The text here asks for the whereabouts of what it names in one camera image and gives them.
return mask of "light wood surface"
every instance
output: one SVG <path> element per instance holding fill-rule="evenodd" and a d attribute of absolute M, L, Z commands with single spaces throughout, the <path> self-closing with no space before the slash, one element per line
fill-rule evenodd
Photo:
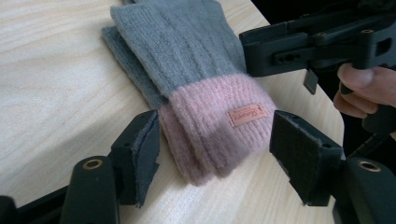
<path fill-rule="evenodd" d="M 268 24 L 248 0 L 220 2 L 236 35 Z M 134 116 L 149 110 L 101 37 L 116 5 L 0 1 L 0 194 L 17 206 L 66 186 L 78 161 L 107 155 Z M 304 70 L 259 80 L 280 109 L 342 142 L 340 114 L 321 88 L 315 96 L 304 88 Z M 196 188 L 161 141 L 146 203 L 123 206 L 122 223 L 333 223 L 332 202 L 303 206 L 268 150 Z"/>

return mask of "finger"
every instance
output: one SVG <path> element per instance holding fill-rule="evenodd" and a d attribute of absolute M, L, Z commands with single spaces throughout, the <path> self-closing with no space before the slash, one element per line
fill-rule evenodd
<path fill-rule="evenodd" d="M 396 106 L 396 71 L 383 67 L 358 70 L 346 63 L 338 69 L 338 76 L 357 94 L 382 105 Z"/>
<path fill-rule="evenodd" d="M 348 101 L 346 101 L 342 96 L 341 92 L 338 91 L 333 99 L 334 107 L 338 109 L 341 113 L 344 113 L 346 115 L 355 117 L 355 118 L 361 118 L 364 119 L 367 114 L 358 109 L 356 106 L 350 104 Z"/>
<path fill-rule="evenodd" d="M 350 94 L 342 94 L 341 97 L 351 105 L 357 107 L 359 110 L 362 110 L 367 114 L 374 114 L 378 109 L 378 104 L 360 97 L 359 95 L 355 94 L 355 92 Z"/>

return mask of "knitted fabric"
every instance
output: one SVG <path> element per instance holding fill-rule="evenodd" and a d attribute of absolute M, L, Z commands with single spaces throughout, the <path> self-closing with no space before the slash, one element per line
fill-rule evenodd
<path fill-rule="evenodd" d="M 149 79 L 142 64 L 128 48 L 117 28 L 106 27 L 102 29 L 102 35 L 116 60 L 136 87 L 141 90 L 150 107 L 158 109 L 160 123 L 178 170 L 187 181 L 195 186 L 209 181 L 213 174 L 207 171 L 195 157 L 191 142 L 181 127 L 172 106 Z"/>
<path fill-rule="evenodd" d="M 219 3 L 141 1 L 113 7 L 111 16 L 210 171 L 226 176 L 268 147 L 276 107 L 245 74 L 242 46 Z M 247 105 L 266 116 L 233 126 L 227 114 Z"/>

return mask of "metal ring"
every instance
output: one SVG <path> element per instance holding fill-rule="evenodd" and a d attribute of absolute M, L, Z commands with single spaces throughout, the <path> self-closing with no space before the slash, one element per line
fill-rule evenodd
<path fill-rule="evenodd" d="M 83 165 L 82 168 L 84 168 L 85 170 L 93 170 L 98 168 L 99 166 L 101 166 L 103 164 L 102 160 L 98 160 L 98 159 L 93 159 L 90 161 L 86 161 Z"/>
<path fill-rule="evenodd" d="M 365 170 L 371 171 L 371 172 L 380 172 L 381 167 L 369 162 L 369 161 L 360 161 L 359 166 Z"/>

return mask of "brand tag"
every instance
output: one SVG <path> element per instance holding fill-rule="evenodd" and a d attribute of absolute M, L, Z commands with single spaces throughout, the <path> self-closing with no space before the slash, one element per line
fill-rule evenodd
<path fill-rule="evenodd" d="M 261 105 L 246 105 L 226 113 L 233 127 L 248 123 L 254 119 L 267 117 Z"/>

